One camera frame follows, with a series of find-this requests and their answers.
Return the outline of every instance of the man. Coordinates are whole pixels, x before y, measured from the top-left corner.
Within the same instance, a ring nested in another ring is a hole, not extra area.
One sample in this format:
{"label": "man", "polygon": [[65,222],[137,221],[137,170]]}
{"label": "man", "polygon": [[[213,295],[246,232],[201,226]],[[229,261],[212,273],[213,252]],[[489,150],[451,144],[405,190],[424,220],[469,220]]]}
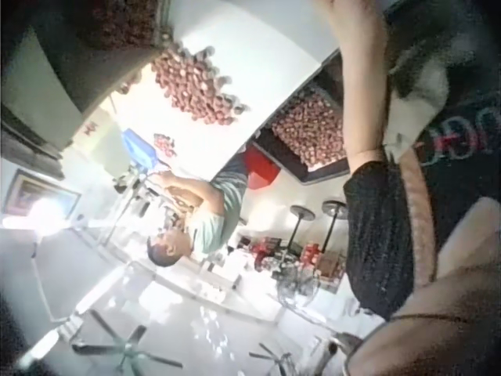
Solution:
{"label": "man", "polygon": [[[386,26],[376,0],[318,2],[343,58],[344,147],[351,170],[344,186],[347,274],[362,307],[389,319],[413,290],[414,259],[404,182],[383,149]],[[481,198],[499,202],[499,77],[491,71],[479,57],[448,67],[449,100],[412,146],[430,197],[437,251]]]}
{"label": "man", "polygon": [[186,222],[166,226],[162,233],[148,240],[148,257],[155,265],[172,266],[192,252],[210,254],[228,241],[240,219],[247,188],[243,153],[235,155],[211,182],[182,178],[172,172],[162,172],[155,180],[177,197],[182,211],[194,209]]}

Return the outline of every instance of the dark hair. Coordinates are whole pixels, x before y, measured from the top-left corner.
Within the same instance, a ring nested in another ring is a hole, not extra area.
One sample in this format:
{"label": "dark hair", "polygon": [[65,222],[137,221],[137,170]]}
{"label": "dark hair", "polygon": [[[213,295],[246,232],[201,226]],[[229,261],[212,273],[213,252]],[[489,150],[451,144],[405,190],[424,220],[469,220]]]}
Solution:
{"label": "dark hair", "polygon": [[164,247],[159,244],[152,245],[151,239],[149,238],[146,242],[146,250],[148,253],[148,259],[150,259],[156,266],[161,266],[163,268],[173,266],[181,258],[181,255],[169,256],[165,252]]}

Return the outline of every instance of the black t-shirt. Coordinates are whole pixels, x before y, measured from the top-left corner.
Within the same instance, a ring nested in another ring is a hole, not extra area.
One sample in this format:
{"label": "black t-shirt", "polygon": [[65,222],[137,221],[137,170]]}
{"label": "black t-shirt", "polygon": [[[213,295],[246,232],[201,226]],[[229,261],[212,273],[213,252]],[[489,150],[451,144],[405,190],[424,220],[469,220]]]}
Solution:
{"label": "black t-shirt", "polygon": [[[446,107],[414,148],[427,182],[439,250],[481,197],[499,201],[499,93]],[[409,213],[398,166],[369,162],[344,185],[348,203],[347,273],[362,307],[388,318],[413,289]]]}

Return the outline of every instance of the picture frame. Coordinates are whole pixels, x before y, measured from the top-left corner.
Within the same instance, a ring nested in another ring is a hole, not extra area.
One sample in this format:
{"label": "picture frame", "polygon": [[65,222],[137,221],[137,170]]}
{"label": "picture frame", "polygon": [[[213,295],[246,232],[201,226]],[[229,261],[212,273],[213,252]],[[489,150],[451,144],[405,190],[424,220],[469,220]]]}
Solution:
{"label": "picture frame", "polygon": [[75,209],[80,196],[80,193],[47,182],[18,168],[7,191],[2,211],[8,215],[28,216],[33,204],[47,197],[59,204],[67,219]]}

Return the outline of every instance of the framed picture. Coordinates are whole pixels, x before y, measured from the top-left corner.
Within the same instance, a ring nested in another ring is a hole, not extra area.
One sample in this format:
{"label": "framed picture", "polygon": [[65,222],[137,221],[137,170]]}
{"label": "framed picture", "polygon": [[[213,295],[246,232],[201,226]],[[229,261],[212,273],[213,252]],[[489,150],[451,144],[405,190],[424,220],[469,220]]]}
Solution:
{"label": "framed picture", "polygon": [[63,209],[65,218],[68,218],[80,199],[80,194],[17,169],[7,192],[3,212],[27,216],[33,204],[43,197],[57,202]]}

